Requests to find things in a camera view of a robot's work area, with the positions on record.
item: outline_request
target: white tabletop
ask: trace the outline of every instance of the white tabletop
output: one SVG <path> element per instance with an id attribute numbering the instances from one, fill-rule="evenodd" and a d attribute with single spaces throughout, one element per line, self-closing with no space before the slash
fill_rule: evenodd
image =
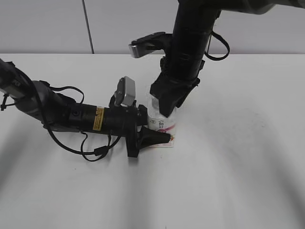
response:
<path id="1" fill-rule="evenodd" d="M 85 103 L 100 106 L 125 75 L 145 103 L 160 57 L 0 55 L 33 80 L 79 87 Z M 175 147 L 146 149 L 138 161 L 127 158 L 123 139 L 106 159 L 86 162 L 9 107 L 0 113 L 0 228 L 305 228 L 304 65 L 305 55 L 208 61 L 179 109 Z M 75 149 L 83 139 L 56 135 Z M 106 140 L 91 134 L 87 148 Z"/>

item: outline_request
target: wall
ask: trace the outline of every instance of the wall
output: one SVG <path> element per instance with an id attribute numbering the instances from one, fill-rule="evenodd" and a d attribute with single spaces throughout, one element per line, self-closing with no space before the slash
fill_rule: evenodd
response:
<path id="1" fill-rule="evenodd" d="M 177 0 L 85 0 L 95 53 L 129 53 L 131 40 L 172 32 Z M 215 31 L 232 53 L 305 53 L 305 10 L 222 12 Z M 0 52 L 90 53 L 81 0 L 1 0 Z M 225 48 L 212 41 L 211 53 Z"/>

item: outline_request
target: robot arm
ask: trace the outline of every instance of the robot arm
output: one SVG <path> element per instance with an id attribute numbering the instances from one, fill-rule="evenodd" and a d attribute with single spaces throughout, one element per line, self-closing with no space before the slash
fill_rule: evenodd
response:
<path id="1" fill-rule="evenodd" d="M 5 93 L 1 110 L 6 108 L 6 98 L 10 96 L 15 101 L 11 105 L 41 121 L 53 140 L 65 150 L 85 159 L 87 155 L 102 159 L 121 137 L 125 137 L 128 157 L 138 157 L 142 148 L 170 141 L 169 134 L 144 127 L 147 125 L 147 109 L 143 105 L 136 107 L 135 83 L 127 76 L 120 79 L 109 108 L 83 104 L 83 99 L 77 103 L 72 98 L 55 93 L 65 89 L 81 92 L 74 87 L 53 88 L 47 82 L 32 81 L 12 62 L 0 59 L 0 91 Z M 109 142 L 108 146 L 97 148 L 94 152 L 77 151 L 62 144 L 53 131 L 103 134 L 108 135 Z M 113 144 L 110 143 L 112 135 L 118 137 Z"/>
<path id="2" fill-rule="evenodd" d="M 222 10 L 252 14 L 268 12 L 275 4 L 305 8 L 305 0 L 178 0 L 173 34 L 154 33 L 133 41 L 130 49 L 139 58 L 164 49 L 162 72 L 150 93 L 159 100 L 160 113 L 168 117 L 199 83 L 199 71 L 215 20 Z"/>

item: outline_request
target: yellow warning label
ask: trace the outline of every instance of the yellow warning label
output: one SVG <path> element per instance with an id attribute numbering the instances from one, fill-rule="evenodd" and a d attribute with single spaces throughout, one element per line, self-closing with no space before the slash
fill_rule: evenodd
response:
<path id="1" fill-rule="evenodd" d="M 103 118 L 104 118 L 104 111 L 105 111 L 105 109 L 103 107 L 96 107 L 93 130 L 101 131 L 102 124 L 103 124 Z"/>

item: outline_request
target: black cable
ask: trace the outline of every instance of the black cable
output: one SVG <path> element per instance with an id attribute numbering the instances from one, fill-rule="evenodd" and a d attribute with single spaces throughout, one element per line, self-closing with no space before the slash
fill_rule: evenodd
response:
<path id="1" fill-rule="evenodd" d="M 228 52 L 227 52 L 226 55 L 224 55 L 222 57 L 211 56 L 208 51 L 204 52 L 204 54 L 206 55 L 207 58 L 209 58 L 212 61 L 222 61 L 222 60 L 224 60 L 225 58 L 227 58 L 229 56 L 229 54 L 230 54 L 230 45 L 221 35 L 217 34 L 216 32 L 212 31 L 211 35 L 213 37 L 215 37 L 217 40 L 219 40 L 226 47 Z"/>
<path id="2" fill-rule="evenodd" d="M 87 138 L 88 138 L 88 134 L 87 134 L 86 132 L 83 132 L 83 131 L 81 131 L 81 134 L 83 134 L 83 135 L 86 136 L 85 139 L 84 139 L 84 140 L 82 141 L 82 143 L 81 143 L 81 152 L 83 152 L 83 146 L 84 146 L 84 144 L 85 144 L 85 141 L 86 141 Z M 101 160 L 101 159 L 103 159 L 104 157 L 107 156 L 109 150 L 110 150 L 111 148 L 113 148 L 113 147 L 119 142 L 120 139 L 121 139 L 121 136 L 117 137 L 116 140 L 110 145 L 110 143 L 111 143 L 111 135 L 108 134 L 108 145 L 106 146 L 106 150 L 104 151 L 104 153 L 103 153 L 100 157 L 98 157 L 97 159 L 94 159 L 94 160 L 88 159 L 88 158 L 86 157 L 86 155 L 84 155 L 84 154 L 82 155 L 82 157 L 83 157 L 85 160 L 90 161 L 90 162 L 99 161 L 99 160 Z"/>
<path id="3" fill-rule="evenodd" d="M 15 105 L 17 105 L 18 103 L 22 102 L 24 99 L 27 98 L 27 96 L 25 96 L 25 97 L 23 97 L 21 99 L 15 100 L 15 102 L 12 103 L 12 104 L 6 104 L 6 101 L 7 101 L 8 97 L 9 97 L 9 94 L 4 94 L 3 102 L 0 105 L 1 111 L 4 111 L 8 106 L 15 106 Z"/>
<path id="4" fill-rule="evenodd" d="M 38 108 L 41 112 L 41 116 L 42 116 L 42 120 L 43 120 L 43 123 L 47 129 L 47 131 L 49 132 L 51 138 L 53 139 L 54 142 L 56 142 L 56 144 L 58 144 L 61 148 L 71 152 L 71 153 L 74 153 L 74 154 L 78 154 L 78 155 L 96 155 L 95 152 L 80 152 L 80 151 L 77 151 L 77 150 L 74 150 L 74 149 L 71 149 L 67 146 L 65 146 L 63 143 L 61 143 L 57 138 L 56 136 L 54 135 L 53 131 L 51 130 L 51 127 L 47 121 L 47 118 L 45 116 L 45 113 L 44 113 L 44 110 L 43 110 L 43 106 L 42 106 L 42 102 L 40 100 L 40 97 L 39 97 L 39 94 L 38 94 L 38 91 L 33 83 L 33 81 L 23 72 L 21 71 L 20 69 L 16 68 L 17 72 L 27 81 L 27 83 L 29 84 L 29 86 L 32 88 L 33 90 L 33 93 L 34 93 L 34 96 L 36 98 L 36 102 L 37 102 L 37 105 L 38 105 Z"/>
<path id="5" fill-rule="evenodd" d="M 109 151 L 109 149 L 110 149 L 111 135 L 108 135 L 108 145 L 106 146 L 107 148 L 106 148 L 105 152 L 104 152 L 102 155 L 100 155 L 97 159 L 90 160 L 89 158 L 86 157 L 86 155 L 85 155 L 84 152 L 83 152 L 83 146 L 84 146 L 85 141 L 86 141 L 87 138 L 88 138 L 88 134 L 85 133 L 85 132 L 83 132 L 83 131 L 81 131 L 81 133 L 82 133 L 83 135 L 86 135 L 85 139 L 84 139 L 84 140 L 82 141 L 82 143 L 81 143 L 82 157 L 83 157 L 86 161 L 96 162 L 96 161 L 99 161 L 99 160 L 101 160 L 101 159 L 103 159 L 104 157 L 107 156 L 108 151 Z"/>
<path id="6" fill-rule="evenodd" d="M 54 91 L 54 92 L 61 92 L 61 91 L 63 91 L 63 90 L 67 90 L 67 89 L 75 90 L 75 91 L 77 91 L 77 92 L 79 92 L 79 93 L 82 94 L 82 99 L 81 99 L 80 104 L 82 104 L 82 103 L 84 102 L 85 94 L 84 94 L 84 92 L 82 92 L 82 91 L 81 91 L 80 89 L 78 89 L 77 87 L 73 87 L 73 86 L 66 86 L 66 87 L 51 87 L 51 86 L 49 86 L 49 88 L 50 88 L 52 91 Z"/>

